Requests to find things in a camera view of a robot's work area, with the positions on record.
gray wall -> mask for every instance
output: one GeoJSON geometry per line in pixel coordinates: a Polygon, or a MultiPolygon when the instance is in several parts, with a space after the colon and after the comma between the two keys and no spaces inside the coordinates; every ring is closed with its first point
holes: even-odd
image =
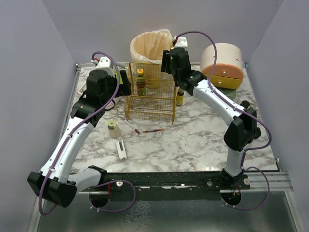
{"type": "MultiPolygon", "coordinates": [[[[42,0],[72,57],[78,63],[104,50],[118,62],[131,61],[131,40],[145,32],[169,29],[208,33],[216,43],[240,47],[249,61],[282,0],[42,0]]],[[[189,54],[200,62],[210,45],[189,35],[189,54]]]]}
{"type": "Polygon", "coordinates": [[[285,0],[248,68],[272,149],[288,170],[303,223],[309,231],[309,1],[285,0]]]}
{"type": "Polygon", "coordinates": [[[22,232],[27,176],[56,146],[76,67],[40,0],[2,1],[0,31],[0,231],[22,232]]]}

bottle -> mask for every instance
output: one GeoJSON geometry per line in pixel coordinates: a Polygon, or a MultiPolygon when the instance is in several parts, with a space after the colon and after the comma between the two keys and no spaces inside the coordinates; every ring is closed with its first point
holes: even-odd
{"type": "Polygon", "coordinates": [[[176,97],[176,106],[181,106],[183,104],[183,95],[184,95],[183,90],[179,88],[176,97]]]}
{"type": "Polygon", "coordinates": [[[144,69],[137,69],[137,80],[136,80],[136,88],[137,95],[145,96],[146,95],[146,80],[144,76],[144,69]]]}
{"type": "Polygon", "coordinates": [[[108,128],[108,132],[110,133],[110,136],[113,139],[116,139],[121,135],[121,130],[115,120],[109,120],[107,122],[107,128],[108,128]]]}

yellow drawer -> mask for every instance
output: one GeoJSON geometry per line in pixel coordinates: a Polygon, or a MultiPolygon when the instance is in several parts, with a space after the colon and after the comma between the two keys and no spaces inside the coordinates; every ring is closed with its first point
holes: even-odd
{"type": "Polygon", "coordinates": [[[211,83],[216,87],[238,89],[242,83],[242,79],[213,75],[211,77],[211,83]]]}

marble surface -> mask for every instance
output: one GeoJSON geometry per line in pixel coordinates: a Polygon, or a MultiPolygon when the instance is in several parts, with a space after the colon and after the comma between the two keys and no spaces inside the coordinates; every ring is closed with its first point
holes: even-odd
{"type": "MultiPolygon", "coordinates": [[[[83,85],[91,67],[83,67],[80,73],[77,90],[83,85]]],[[[246,71],[238,89],[236,103],[247,100],[257,110],[253,91],[246,71]]],[[[80,95],[75,94],[74,102],[80,95]]],[[[90,165],[106,169],[108,172],[176,172],[176,171],[218,171],[225,166],[227,146],[223,135],[227,130],[224,121],[205,103],[184,96],[183,105],[176,107],[173,125],[166,122],[150,122],[133,119],[129,122],[138,130],[164,128],[164,131],[142,133],[137,135],[124,123],[125,99],[121,98],[116,107],[106,112],[94,132],[86,139],[72,166],[72,172],[83,171],[90,165]],[[126,147],[126,160],[120,160],[116,148],[116,139],[109,136],[107,121],[117,121],[126,147]]],[[[260,146],[267,142],[267,134],[262,129],[262,136],[252,143],[260,146]]],[[[244,167],[255,166],[262,170],[276,170],[277,166],[270,147],[249,151],[244,167]]]]}

wire rack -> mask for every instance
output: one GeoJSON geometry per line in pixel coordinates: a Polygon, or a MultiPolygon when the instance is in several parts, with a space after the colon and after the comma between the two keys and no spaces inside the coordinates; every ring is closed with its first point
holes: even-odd
{"type": "Polygon", "coordinates": [[[161,72],[161,65],[129,63],[129,81],[132,94],[126,96],[125,113],[131,118],[155,121],[175,119],[176,87],[173,77],[161,72]],[[144,69],[146,94],[138,95],[137,69],[144,69]]]}

